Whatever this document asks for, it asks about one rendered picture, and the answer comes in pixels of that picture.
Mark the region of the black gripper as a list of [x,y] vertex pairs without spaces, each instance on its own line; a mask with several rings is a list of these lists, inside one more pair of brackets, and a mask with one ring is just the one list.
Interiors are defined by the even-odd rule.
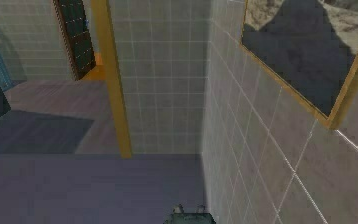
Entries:
[[163,224],[182,224],[186,213],[182,204],[175,205]]

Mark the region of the dark brown room door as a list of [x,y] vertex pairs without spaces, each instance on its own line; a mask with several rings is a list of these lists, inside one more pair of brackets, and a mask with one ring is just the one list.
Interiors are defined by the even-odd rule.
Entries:
[[52,0],[74,80],[96,66],[83,0]]

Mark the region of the yellow wooden door frame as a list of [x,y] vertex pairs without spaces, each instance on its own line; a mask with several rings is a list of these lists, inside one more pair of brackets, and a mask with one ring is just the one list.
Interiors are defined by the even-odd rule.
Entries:
[[122,158],[131,158],[132,146],[109,0],[91,0],[91,9],[104,67],[105,81],[120,155]]

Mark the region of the gold framed wall picture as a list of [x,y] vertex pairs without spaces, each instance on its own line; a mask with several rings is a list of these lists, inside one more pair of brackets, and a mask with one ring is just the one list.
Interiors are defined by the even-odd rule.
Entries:
[[242,46],[329,129],[358,89],[358,0],[245,0]]

